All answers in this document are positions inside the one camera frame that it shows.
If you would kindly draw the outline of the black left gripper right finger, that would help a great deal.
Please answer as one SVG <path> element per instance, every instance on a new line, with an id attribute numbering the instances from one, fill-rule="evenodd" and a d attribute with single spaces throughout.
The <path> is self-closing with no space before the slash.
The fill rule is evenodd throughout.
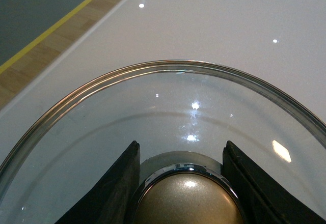
<path id="1" fill-rule="evenodd" d="M 325 223 L 231 141 L 223 149 L 222 175 L 238 196 L 248 223 Z"/>

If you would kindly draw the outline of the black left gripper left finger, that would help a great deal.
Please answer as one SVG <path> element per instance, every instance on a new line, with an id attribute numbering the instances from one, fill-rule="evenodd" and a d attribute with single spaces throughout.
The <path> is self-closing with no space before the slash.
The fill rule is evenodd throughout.
<path id="1" fill-rule="evenodd" d="M 139 180 L 140 145 L 133 141 L 94 187 L 56 223 L 123 223 Z"/>

